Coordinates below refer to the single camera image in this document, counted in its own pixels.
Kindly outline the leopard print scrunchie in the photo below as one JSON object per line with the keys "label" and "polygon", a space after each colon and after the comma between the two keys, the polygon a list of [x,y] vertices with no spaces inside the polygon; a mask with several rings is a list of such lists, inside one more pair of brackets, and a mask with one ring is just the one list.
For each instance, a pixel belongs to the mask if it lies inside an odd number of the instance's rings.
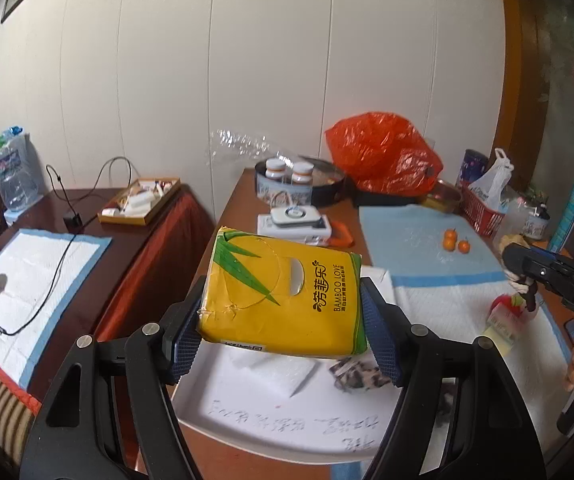
{"label": "leopard print scrunchie", "polygon": [[379,389],[391,382],[374,360],[344,358],[331,365],[329,373],[335,387],[343,392]]}

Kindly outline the white plastic bag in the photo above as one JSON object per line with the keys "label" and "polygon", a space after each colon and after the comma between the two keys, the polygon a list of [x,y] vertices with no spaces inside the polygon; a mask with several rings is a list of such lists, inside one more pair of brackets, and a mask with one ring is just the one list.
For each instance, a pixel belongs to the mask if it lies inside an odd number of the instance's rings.
{"label": "white plastic bag", "polygon": [[491,168],[478,180],[473,181],[468,190],[473,192],[486,208],[503,212],[505,208],[503,192],[514,171],[514,165],[503,148],[496,148],[494,155],[495,160]]}

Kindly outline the yellow bamboo tissue pack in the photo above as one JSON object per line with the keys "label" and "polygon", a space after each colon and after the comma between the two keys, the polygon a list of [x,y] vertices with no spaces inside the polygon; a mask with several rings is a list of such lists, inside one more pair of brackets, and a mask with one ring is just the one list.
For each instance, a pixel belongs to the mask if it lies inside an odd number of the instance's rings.
{"label": "yellow bamboo tissue pack", "polygon": [[215,344],[285,356],[367,350],[362,258],[223,226],[212,248],[198,331]]}

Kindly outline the light blue mat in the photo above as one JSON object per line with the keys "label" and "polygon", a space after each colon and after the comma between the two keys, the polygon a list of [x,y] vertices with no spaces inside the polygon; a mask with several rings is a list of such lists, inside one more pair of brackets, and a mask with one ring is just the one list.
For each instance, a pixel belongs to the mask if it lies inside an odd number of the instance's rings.
{"label": "light blue mat", "polygon": [[[415,284],[447,276],[480,274],[483,281],[503,278],[492,250],[461,216],[407,205],[361,207],[359,217],[373,265],[388,270],[394,278]],[[467,254],[443,248],[448,230],[469,243]]]}

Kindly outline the small orange tangerine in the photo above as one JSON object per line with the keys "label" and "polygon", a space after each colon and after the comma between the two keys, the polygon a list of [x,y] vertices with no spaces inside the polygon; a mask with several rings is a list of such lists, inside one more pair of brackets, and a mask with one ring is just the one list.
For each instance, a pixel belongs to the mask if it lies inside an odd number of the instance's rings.
{"label": "small orange tangerine", "polygon": [[468,254],[468,252],[470,252],[470,244],[469,244],[468,240],[461,240],[458,243],[458,250],[462,254]]}
{"label": "small orange tangerine", "polygon": [[443,248],[448,252],[455,252],[458,240],[456,237],[445,237],[443,240]]}
{"label": "small orange tangerine", "polygon": [[457,238],[457,231],[453,229],[446,230],[444,232],[444,237],[448,238],[449,240],[456,240]]}

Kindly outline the clear plastic cup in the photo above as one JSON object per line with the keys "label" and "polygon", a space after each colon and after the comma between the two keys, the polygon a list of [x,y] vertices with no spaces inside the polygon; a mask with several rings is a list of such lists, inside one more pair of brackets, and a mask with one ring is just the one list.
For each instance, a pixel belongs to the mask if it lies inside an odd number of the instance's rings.
{"label": "clear plastic cup", "polygon": [[509,203],[505,217],[500,222],[493,238],[492,247],[496,255],[500,257],[504,249],[510,244],[529,246],[522,231],[526,220],[530,217],[530,211],[531,206],[522,197],[515,198]]}

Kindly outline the red plush apple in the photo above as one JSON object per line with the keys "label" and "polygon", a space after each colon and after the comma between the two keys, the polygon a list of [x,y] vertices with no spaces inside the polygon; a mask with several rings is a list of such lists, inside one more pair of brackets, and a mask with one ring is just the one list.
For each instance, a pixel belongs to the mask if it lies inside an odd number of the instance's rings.
{"label": "red plush apple", "polygon": [[533,318],[537,312],[537,306],[534,296],[523,296],[516,292],[514,295],[500,295],[494,299],[488,313],[495,310],[505,309],[516,318]]}

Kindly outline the orange plastic bag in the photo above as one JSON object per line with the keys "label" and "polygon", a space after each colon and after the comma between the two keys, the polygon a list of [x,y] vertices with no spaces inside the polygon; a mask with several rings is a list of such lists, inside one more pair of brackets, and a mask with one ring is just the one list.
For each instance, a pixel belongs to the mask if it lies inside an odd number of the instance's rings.
{"label": "orange plastic bag", "polygon": [[401,197],[428,193],[442,160],[406,118],[367,112],[339,120],[325,131],[334,164],[358,190]]}

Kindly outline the white stacked boxes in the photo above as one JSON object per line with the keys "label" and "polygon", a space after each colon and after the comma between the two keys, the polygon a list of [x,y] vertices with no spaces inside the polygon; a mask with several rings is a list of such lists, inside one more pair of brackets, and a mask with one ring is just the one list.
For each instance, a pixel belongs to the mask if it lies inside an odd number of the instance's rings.
{"label": "white stacked boxes", "polygon": [[333,231],[325,214],[315,207],[293,205],[275,207],[268,214],[259,214],[257,234],[306,245],[327,246]]}

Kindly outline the small orange tangerine left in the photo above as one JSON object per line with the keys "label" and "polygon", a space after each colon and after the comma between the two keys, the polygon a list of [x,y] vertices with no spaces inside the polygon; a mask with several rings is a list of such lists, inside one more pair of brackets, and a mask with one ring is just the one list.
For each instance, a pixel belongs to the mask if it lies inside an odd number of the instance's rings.
{"label": "small orange tangerine left", "polygon": [[445,237],[443,240],[443,248],[448,252],[455,252],[458,240],[456,237]]}

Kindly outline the decorated round tin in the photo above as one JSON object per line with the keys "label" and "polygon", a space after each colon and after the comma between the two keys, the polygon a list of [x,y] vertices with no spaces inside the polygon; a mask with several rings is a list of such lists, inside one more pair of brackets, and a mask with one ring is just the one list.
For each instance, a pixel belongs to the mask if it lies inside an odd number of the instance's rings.
{"label": "decorated round tin", "polygon": [[546,204],[539,204],[526,217],[521,234],[531,240],[542,240],[549,225],[550,215]]}

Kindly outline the yellow green sponge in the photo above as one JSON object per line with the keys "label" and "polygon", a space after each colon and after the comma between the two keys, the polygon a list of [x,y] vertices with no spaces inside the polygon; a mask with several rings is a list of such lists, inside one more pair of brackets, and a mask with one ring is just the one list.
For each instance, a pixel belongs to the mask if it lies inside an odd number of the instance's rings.
{"label": "yellow green sponge", "polygon": [[506,358],[520,339],[526,323],[504,306],[496,306],[486,318],[483,336],[491,339],[500,355]]}

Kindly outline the wooden tray with items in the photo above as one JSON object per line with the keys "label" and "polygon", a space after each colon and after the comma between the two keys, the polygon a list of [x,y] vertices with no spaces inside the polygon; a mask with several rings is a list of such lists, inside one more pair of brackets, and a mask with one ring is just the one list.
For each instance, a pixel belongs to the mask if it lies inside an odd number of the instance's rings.
{"label": "wooden tray with items", "polygon": [[179,178],[138,179],[112,197],[97,219],[105,224],[147,226],[180,188]]}

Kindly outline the white shallow tray box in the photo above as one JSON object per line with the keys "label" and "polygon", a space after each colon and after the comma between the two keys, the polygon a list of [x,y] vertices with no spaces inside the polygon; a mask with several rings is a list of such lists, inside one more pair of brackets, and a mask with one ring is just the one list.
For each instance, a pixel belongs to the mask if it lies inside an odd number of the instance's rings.
{"label": "white shallow tray box", "polygon": [[200,344],[172,395],[181,425],[252,454],[307,465],[370,460],[400,389],[337,388],[330,360]]}

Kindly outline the water jug bottle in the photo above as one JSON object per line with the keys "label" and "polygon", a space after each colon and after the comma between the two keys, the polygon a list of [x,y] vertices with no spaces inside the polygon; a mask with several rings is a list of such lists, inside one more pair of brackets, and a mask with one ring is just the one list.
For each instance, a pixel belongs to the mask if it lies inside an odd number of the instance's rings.
{"label": "water jug bottle", "polygon": [[7,210],[33,205],[40,186],[29,154],[29,136],[21,126],[0,133],[0,195]]}

